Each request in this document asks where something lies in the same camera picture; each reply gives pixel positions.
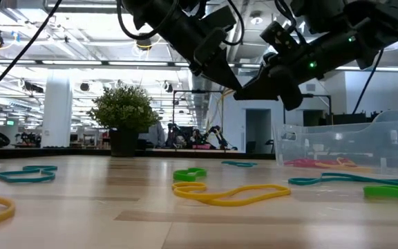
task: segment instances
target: potted plant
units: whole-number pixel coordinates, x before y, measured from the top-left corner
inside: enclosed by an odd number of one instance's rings
[[[93,100],[97,108],[92,108],[88,115],[110,129],[112,156],[134,156],[139,133],[147,133],[159,118],[150,101],[144,89],[125,84],[104,88],[104,94]]]

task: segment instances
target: teal rubber band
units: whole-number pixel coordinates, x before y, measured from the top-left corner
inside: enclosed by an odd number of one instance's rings
[[[367,186],[363,188],[365,197],[394,197],[398,198],[398,186]]]
[[[237,167],[253,167],[256,166],[257,163],[241,163],[241,162],[234,162],[234,161],[223,161],[222,164],[233,165]]]
[[[56,178],[54,172],[58,170],[56,166],[40,166],[40,165],[31,165],[24,166],[22,171],[13,171],[13,172],[0,172],[0,180],[5,181],[7,183],[40,183],[44,181],[52,181]],[[33,174],[33,173],[41,173],[44,176],[36,177],[36,178],[12,178],[10,176],[22,175],[22,174]]]
[[[176,170],[173,179],[176,181],[195,182],[197,177],[207,176],[207,170],[201,168],[189,168],[186,170]]]
[[[398,179],[376,179],[376,178],[369,178],[369,177],[356,176],[352,174],[342,174],[342,173],[322,173],[320,178],[291,178],[288,180],[288,183],[293,185],[306,186],[306,185],[313,185],[316,183],[324,183],[330,181],[381,183],[386,185],[398,186]]]

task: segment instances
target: plastic container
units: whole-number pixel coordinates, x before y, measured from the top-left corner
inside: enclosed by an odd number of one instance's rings
[[[281,166],[398,175],[398,111],[363,124],[280,124],[274,127],[274,141]]]

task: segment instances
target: green leaves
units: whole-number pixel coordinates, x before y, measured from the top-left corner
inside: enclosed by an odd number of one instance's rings
[[[131,129],[146,132],[158,121],[158,114],[150,107],[151,99],[137,86],[119,84],[115,89],[104,88],[104,94],[93,102],[87,114],[106,128]]]

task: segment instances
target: table surface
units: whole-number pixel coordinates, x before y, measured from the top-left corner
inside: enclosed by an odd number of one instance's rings
[[[291,196],[243,207],[213,207],[171,191],[177,169],[203,167],[210,192],[318,176],[317,169],[253,168],[221,160],[56,156],[0,160],[0,172],[56,165],[51,183],[8,184],[17,205],[0,223],[0,249],[398,248],[398,200],[364,199],[362,183],[292,188]],[[244,192],[242,198],[265,192]]]

